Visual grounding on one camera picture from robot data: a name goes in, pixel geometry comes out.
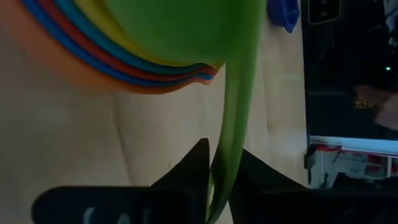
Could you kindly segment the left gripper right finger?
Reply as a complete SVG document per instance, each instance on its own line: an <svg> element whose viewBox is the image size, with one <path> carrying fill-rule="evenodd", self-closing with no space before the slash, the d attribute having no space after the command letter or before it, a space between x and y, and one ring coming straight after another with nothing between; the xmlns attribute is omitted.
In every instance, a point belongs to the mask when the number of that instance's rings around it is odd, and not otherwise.
<svg viewBox="0 0 398 224"><path fill-rule="evenodd" d="M243 151L229 206L234 224L398 224L398 177L308 189Z"/></svg>

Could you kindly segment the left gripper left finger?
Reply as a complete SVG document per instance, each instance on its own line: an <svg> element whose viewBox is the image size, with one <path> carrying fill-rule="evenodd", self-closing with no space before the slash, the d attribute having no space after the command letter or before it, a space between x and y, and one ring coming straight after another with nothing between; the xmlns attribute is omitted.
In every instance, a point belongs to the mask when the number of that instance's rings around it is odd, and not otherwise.
<svg viewBox="0 0 398 224"><path fill-rule="evenodd" d="M63 186L38 196L34 224L205 224L210 145L200 139L151 186Z"/></svg>

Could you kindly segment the orange measuring cup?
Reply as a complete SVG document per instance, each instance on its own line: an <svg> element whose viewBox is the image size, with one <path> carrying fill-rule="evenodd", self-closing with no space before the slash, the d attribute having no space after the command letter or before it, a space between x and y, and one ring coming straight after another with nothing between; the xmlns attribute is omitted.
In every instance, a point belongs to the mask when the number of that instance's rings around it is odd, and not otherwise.
<svg viewBox="0 0 398 224"><path fill-rule="evenodd" d="M193 78L174 86L146 87L112 78L82 62L59 44L18 0L0 0L0 27L7 30L22 49L38 63L50 69L52 73L78 85L159 95L177 91L192 83L203 85L212 83L211 80Z"/></svg>

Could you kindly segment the purple measuring cup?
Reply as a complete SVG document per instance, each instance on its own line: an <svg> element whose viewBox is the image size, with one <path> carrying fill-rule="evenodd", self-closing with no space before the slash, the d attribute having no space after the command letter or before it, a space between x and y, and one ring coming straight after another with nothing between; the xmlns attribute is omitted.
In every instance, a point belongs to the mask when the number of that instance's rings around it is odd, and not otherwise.
<svg viewBox="0 0 398 224"><path fill-rule="evenodd" d="M292 33L300 18L298 0L267 0L267 15L276 26Z"/></svg>

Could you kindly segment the teal measuring cup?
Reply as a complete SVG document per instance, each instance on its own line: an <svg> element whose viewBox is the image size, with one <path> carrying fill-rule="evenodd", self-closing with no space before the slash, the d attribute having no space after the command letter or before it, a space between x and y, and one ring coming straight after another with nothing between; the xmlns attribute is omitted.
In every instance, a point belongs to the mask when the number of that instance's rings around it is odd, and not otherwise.
<svg viewBox="0 0 398 224"><path fill-rule="evenodd" d="M64 14L84 33L90 40L103 50L115 56L119 60L128 65L141 68L147 72L162 73L162 74L177 74L193 72L202 68L208 68L203 63L196 63L194 65L184 67L170 67L166 65L159 65L143 58L140 58L127 50L124 50L117 43L109 39L103 34L89 19L83 15L72 0L55 0L56 5L64 12Z"/></svg>

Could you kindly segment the blue measuring cup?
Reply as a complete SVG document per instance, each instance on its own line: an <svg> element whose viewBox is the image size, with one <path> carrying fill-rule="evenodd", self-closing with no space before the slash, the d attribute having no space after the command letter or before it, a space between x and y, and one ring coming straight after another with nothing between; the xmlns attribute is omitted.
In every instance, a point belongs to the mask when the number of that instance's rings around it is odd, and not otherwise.
<svg viewBox="0 0 398 224"><path fill-rule="evenodd" d="M39 13L35 12L34 10L37 9L37 6L31 6L31 1L32 0L22 0L22 2L24 3L25 7L28 8L28 10L35 16L35 18L42 24L42 19L44 18L42 15L40 15ZM146 86L146 87L167 87L167 86L174 86L174 85L166 85L166 86Z"/></svg>

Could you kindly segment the white cluttered shelf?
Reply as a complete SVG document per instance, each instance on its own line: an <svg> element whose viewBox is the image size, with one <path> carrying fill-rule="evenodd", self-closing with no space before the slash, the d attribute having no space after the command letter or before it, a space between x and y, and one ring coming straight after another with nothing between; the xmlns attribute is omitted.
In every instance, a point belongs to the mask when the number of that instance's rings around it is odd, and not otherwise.
<svg viewBox="0 0 398 224"><path fill-rule="evenodd" d="M308 186L330 188L339 180L374 183L398 177L398 141L310 136L305 155Z"/></svg>

